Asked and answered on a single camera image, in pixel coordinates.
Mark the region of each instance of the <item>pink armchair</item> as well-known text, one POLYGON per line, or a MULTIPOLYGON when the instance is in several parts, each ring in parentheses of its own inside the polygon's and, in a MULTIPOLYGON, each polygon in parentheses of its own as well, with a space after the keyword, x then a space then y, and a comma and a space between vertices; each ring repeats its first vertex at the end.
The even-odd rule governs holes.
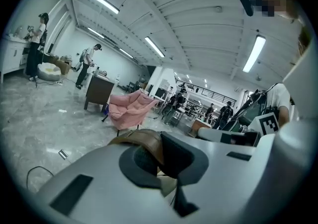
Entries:
POLYGON ((158 100, 148 97, 140 90, 123 96, 111 95, 108 115, 119 133, 120 130, 141 125, 148 111, 157 102, 158 100))

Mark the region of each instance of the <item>fluorescent light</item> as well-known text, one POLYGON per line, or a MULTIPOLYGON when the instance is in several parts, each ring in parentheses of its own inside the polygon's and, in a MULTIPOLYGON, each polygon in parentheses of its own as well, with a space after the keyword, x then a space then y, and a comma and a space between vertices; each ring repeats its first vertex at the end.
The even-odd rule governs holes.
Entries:
POLYGON ((100 2, 101 4, 103 4, 104 6, 106 6, 107 8, 109 8, 112 12, 114 12, 115 14, 118 14, 119 9, 116 8, 113 4, 111 4, 110 2, 106 1, 106 0, 96 0, 98 2, 100 2))
POLYGON ((160 51, 160 49, 156 46, 156 44, 155 44, 149 37, 146 37, 145 40, 152 46, 152 48, 153 48, 161 57, 164 57, 164 54, 160 51))
POLYGON ((134 58, 134 57, 132 57, 130 54, 128 54, 127 52, 125 52, 124 50, 122 50, 121 48, 119 49, 121 52, 123 52, 125 55, 128 55, 130 58, 134 58))
POLYGON ((262 51, 265 41, 266 39, 264 37, 257 35, 252 52, 250 53, 250 56, 243 69, 244 72, 249 72, 250 69, 253 67, 257 57, 262 51))
POLYGON ((103 35, 99 34, 98 32, 94 31, 93 29, 91 29, 91 28, 89 28, 89 27, 88 27, 88 29, 89 29, 91 32, 93 32, 93 33, 95 33, 96 35, 98 35, 99 37, 104 38, 103 35))

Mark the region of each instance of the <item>black railing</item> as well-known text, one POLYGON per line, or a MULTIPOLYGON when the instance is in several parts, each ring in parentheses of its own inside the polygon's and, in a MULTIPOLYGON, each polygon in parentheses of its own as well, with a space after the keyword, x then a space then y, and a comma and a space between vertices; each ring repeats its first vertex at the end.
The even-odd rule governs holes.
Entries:
POLYGON ((191 83, 187 83, 187 82, 184 82, 184 81, 181 81, 181 80, 176 80, 176 84, 178 86, 182 86, 183 84, 186 85, 188 87, 188 89, 198 93, 198 94, 201 94, 205 97, 208 97, 208 98, 211 98, 211 99, 214 99, 214 100, 217 100, 221 103, 227 103, 228 101, 230 101, 232 104, 231 106, 234 107, 235 106, 235 102, 236 100, 235 99, 232 99, 230 97, 227 97, 225 95, 222 95, 222 94, 219 94, 217 92, 214 92, 214 91, 211 91, 211 90, 208 90, 208 89, 205 89, 203 87, 200 87, 200 86, 197 86, 197 85, 194 85, 194 84, 191 84, 191 83))

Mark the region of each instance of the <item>white cushion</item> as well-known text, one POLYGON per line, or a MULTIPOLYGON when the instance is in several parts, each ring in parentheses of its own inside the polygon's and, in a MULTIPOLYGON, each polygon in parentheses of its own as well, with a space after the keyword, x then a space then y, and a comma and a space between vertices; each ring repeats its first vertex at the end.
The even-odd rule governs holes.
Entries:
POLYGON ((38 77, 46 81, 60 80, 61 70, 52 63, 38 64, 38 77))

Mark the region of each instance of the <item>concrete floor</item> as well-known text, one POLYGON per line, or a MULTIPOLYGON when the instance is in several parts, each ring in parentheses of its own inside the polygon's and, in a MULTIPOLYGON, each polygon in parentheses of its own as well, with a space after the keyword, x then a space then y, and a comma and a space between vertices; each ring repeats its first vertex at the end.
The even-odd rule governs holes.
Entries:
MULTIPOLYGON (((63 79, 62 85, 41 83, 37 88, 22 71, 4 75, 0 87, 0 149, 18 185, 26 187, 27 172, 33 167, 40 165, 56 174, 116 137, 111 120, 101 122, 104 115, 100 105, 90 103, 87 110, 83 109, 85 88, 75 87, 77 75, 70 71, 69 80, 63 79), (58 154, 61 149, 69 155, 66 160, 58 154)), ((112 94, 124 91, 116 88, 112 94)), ((149 112, 141 128, 182 133, 163 125, 161 117, 152 119, 157 116, 149 112)), ((32 171, 29 190, 37 192, 48 179, 50 174, 45 170, 32 171)))

